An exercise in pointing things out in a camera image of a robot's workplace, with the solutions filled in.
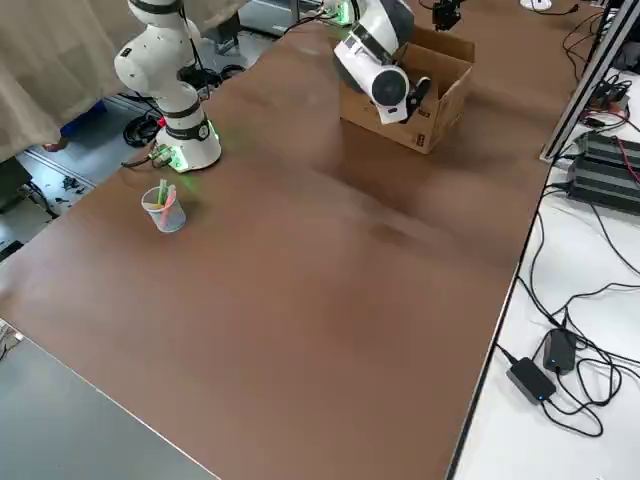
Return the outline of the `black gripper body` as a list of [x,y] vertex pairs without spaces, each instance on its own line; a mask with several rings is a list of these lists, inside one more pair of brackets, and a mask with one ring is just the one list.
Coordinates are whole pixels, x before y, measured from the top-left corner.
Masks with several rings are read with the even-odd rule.
[[431,6],[432,22],[436,31],[449,31],[460,20],[460,0],[438,0]]
[[409,91],[406,97],[406,121],[408,121],[412,115],[420,109],[420,106],[430,88],[431,79],[429,77],[421,77]]

